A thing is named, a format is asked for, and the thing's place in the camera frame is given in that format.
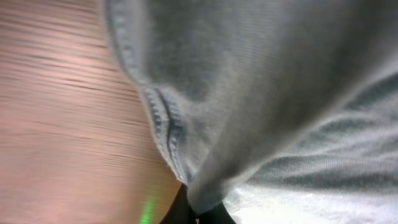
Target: garment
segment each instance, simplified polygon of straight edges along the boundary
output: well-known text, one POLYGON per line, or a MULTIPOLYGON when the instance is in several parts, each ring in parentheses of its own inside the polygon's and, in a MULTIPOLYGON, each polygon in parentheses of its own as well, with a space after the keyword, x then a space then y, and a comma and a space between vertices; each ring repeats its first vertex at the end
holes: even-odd
POLYGON ((236 223, 398 220, 398 2, 112 0, 188 201, 236 223))

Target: gray fabric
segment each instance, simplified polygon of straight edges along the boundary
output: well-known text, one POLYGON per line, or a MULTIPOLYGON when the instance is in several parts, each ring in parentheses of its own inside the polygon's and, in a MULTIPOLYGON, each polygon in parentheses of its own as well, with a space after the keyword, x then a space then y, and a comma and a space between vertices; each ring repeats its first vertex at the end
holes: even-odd
POLYGON ((398 220, 398 1, 107 3, 196 212, 224 200, 237 223, 398 220))

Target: wood grain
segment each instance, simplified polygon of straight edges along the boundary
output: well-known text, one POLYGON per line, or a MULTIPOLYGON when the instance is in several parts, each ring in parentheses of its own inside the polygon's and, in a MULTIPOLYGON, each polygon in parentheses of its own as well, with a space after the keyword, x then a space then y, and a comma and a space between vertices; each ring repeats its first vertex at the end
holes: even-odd
POLYGON ((96 4, 0 0, 0 223, 158 223, 175 197, 96 4))

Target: wooden table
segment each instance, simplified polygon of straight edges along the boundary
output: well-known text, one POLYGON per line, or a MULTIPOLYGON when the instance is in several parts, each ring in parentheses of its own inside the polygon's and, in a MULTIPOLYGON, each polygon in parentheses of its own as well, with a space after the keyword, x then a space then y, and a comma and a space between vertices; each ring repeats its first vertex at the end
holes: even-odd
POLYGON ((93 0, 0 0, 0 223, 158 223, 179 183, 93 0))

